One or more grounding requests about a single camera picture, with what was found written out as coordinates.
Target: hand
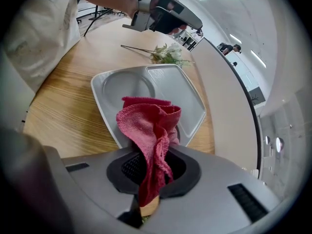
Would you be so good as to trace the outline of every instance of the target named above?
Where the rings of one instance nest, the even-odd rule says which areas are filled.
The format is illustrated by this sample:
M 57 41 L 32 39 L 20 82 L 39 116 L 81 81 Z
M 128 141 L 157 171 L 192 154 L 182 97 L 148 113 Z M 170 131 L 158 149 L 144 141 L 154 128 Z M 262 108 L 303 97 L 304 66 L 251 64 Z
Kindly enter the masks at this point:
M 152 0 L 151 2 L 151 9 L 155 8 L 156 5 L 158 4 L 159 0 Z M 138 7 L 137 7 L 137 0 L 129 0 L 129 3 L 128 3 L 128 11 L 126 11 L 126 13 L 133 19 L 135 13 L 138 11 Z M 173 10 L 174 8 L 174 4 L 171 2 L 168 4 L 168 10 Z M 180 26 L 179 28 L 175 28 L 172 32 L 169 33 L 169 35 L 172 35 L 172 34 L 175 34 L 175 33 L 178 33 L 179 30 L 185 30 L 186 29 L 186 25 L 182 25 Z
M 151 9 L 155 8 L 156 5 L 158 4 L 158 2 L 159 2 L 159 0 L 153 0 L 153 1 L 151 1 Z M 167 9 L 168 9 L 168 10 L 173 10 L 174 7 L 175 7 L 174 3 L 170 2 L 170 3 L 168 4 Z M 179 28 L 173 29 L 173 31 L 171 31 L 171 32 L 169 33 L 169 35 L 178 33 L 180 29 L 181 29 L 181 30 L 186 30 L 186 27 L 187 27 L 187 25 L 181 25 Z

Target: wood grain tabletop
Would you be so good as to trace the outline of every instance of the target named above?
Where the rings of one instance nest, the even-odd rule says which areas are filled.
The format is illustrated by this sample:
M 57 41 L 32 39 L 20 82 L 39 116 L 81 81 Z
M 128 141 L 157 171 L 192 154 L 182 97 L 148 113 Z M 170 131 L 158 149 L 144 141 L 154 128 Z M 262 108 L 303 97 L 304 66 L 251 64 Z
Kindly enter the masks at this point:
M 24 133 L 42 145 L 55 147 L 61 158 L 91 155 L 118 149 L 107 129 L 91 89 L 91 79 L 106 71 L 151 64 L 148 54 L 122 48 L 128 45 L 153 50 L 156 45 L 171 45 L 172 38 L 159 32 L 122 28 L 127 18 L 104 25 L 82 37 L 62 58 L 34 98 L 25 122 Z M 192 60 L 182 47 L 183 59 Z M 214 154 L 214 134 L 207 97 L 195 65 L 184 66 L 204 101 L 207 114 L 188 147 Z M 142 209 L 149 215 L 157 205 Z

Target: ceiling light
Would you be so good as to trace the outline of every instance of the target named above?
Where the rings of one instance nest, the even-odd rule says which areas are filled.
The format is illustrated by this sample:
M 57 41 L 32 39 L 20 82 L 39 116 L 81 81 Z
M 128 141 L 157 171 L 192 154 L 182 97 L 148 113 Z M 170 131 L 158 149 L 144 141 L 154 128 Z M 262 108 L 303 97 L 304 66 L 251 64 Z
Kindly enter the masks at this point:
M 232 34 L 230 34 L 230 37 L 232 37 L 233 39 L 235 39 L 236 41 L 238 41 L 240 44 L 242 44 L 241 40 L 236 38 L 235 36 L 233 36 Z
M 254 51 L 252 51 L 252 54 L 258 59 L 259 62 L 261 62 L 261 64 L 262 64 L 265 68 L 267 68 L 267 65 L 265 65 L 265 63 L 260 59 L 259 56 L 257 56 L 257 55 L 255 54 Z

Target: white shirt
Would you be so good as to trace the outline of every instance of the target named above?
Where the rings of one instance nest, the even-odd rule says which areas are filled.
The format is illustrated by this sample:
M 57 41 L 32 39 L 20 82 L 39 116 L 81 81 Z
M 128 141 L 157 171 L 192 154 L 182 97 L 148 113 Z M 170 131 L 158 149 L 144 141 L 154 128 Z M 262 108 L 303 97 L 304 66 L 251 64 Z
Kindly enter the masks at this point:
M 36 93 L 80 40 L 77 0 L 28 0 L 4 38 L 4 54 Z

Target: plant stem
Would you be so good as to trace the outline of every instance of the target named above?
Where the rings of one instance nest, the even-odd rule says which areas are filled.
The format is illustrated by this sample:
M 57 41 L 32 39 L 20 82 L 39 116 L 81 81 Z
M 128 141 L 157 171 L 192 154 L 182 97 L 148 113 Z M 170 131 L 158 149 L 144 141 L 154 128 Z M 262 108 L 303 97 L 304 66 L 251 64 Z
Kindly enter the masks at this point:
M 137 50 L 140 50 L 140 51 L 144 51 L 144 52 L 146 52 L 146 53 L 149 53 L 149 54 L 155 53 L 154 50 L 139 49 L 139 48 L 134 48 L 134 47 L 126 46 L 126 45 L 121 45 L 121 46 L 122 46 L 123 48 L 137 49 Z

